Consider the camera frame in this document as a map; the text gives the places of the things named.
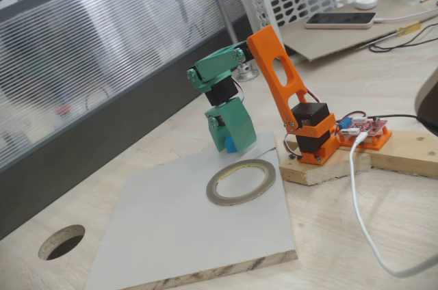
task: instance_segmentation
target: blue block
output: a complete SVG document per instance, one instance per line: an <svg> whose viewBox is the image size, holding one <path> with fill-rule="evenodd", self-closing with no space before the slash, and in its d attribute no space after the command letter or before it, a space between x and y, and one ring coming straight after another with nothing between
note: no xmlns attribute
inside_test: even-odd
<svg viewBox="0 0 438 290"><path fill-rule="evenodd" d="M351 118L350 117L345 117L337 125L339 126L339 130L340 130L340 129L348 128L349 126L351 126L351 124L352 124Z"/></svg>
<svg viewBox="0 0 438 290"><path fill-rule="evenodd" d="M225 148L226 148L228 153L237 152L237 148L235 147L233 138L231 136L229 136L225 139Z"/></svg>

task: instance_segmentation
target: orange arm link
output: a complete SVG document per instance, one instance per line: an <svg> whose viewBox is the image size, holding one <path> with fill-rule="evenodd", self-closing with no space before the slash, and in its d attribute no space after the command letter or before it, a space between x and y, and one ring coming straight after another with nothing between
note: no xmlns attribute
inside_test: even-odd
<svg viewBox="0 0 438 290"><path fill-rule="evenodd" d="M246 42L268 82L275 104L283 119L283 124L286 125L287 132L295 131L298 128L298 123L289 107L289 97L296 94L300 102L307 102L305 99L307 89L300 75L296 72L294 65L271 25L250 36ZM286 72L286 86L281 84L272 67L273 61L277 58L280 59Z"/></svg>

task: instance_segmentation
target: white usb cable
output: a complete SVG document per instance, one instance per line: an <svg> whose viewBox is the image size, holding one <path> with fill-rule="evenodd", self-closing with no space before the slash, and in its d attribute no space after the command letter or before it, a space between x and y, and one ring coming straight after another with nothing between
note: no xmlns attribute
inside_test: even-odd
<svg viewBox="0 0 438 290"><path fill-rule="evenodd" d="M351 148L351 151L350 151L351 191L352 191L353 205L355 207L356 217L357 217L357 220L359 221L359 225L362 228L362 232L365 235L365 238L367 239L368 243L370 244L372 251L376 255L378 263L381 264L383 269L386 272L388 272L389 274L391 274L392 276L395 276L396 278L407 278L409 276L413 276L413 275L416 275L418 273L421 273L421 272L431 268L432 266L435 266L436 264L438 264L438 254L434 254L433 256L427 258L425 261L422 261L421 263L419 263L413 267L410 267L408 269L404 269L402 271L392 270L391 268L389 268L388 264L386 264L386 262L383 260L380 252L378 251L378 248L376 247L376 245L372 241L370 234L368 233L367 228L365 227L365 224L363 223L361 213L359 212L359 207L357 205L357 199L356 199L355 165L353 163L353 155L355 153L356 147L360 143L362 143L367 138L367 136L368 136L368 133L366 133L366 132L360 133L356 137L356 140L355 140L355 142Z"/></svg>
<svg viewBox="0 0 438 290"><path fill-rule="evenodd" d="M418 12L418 13L414 13L414 14L410 14L410 15L399 16L398 18L374 18L373 21L374 21L374 23L396 22L396 21L404 20L406 18L413 18L414 16L420 16L420 15L431 13L431 12L437 12L438 13L438 8L433 8L431 10L422 11L422 12Z"/></svg>

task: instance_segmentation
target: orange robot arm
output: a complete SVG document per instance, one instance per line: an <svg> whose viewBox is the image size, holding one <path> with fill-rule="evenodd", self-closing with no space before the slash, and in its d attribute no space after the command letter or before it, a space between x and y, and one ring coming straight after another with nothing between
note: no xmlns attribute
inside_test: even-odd
<svg viewBox="0 0 438 290"><path fill-rule="evenodd" d="M334 131L336 119L333 114L327 116L316 126L303 125L298 128L296 117L289 106L289 98L296 94L300 103L307 103L305 94L307 88L302 82L283 45L277 38L274 28L268 26L253 34L246 41L248 47L257 61L266 81L268 82L276 106L279 109L283 124L289 134L305 137L322 137L327 131ZM272 63L279 59L283 64L287 83L281 84L277 77ZM335 136L331 136L317 152L302 153L302 162L323 164L337 149L339 141Z"/></svg>

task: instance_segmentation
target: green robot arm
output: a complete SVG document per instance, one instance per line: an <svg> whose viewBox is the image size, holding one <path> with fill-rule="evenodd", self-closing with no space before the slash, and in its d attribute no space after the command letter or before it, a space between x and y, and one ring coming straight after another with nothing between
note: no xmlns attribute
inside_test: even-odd
<svg viewBox="0 0 438 290"><path fill-rule="evenodd" d="M205 113L219 151L242 152L256 140L251 118L237 94L232 70L251 60L246 42L225 47L197 61L187 71L192 85L205 93L213 107Z"/></svg>

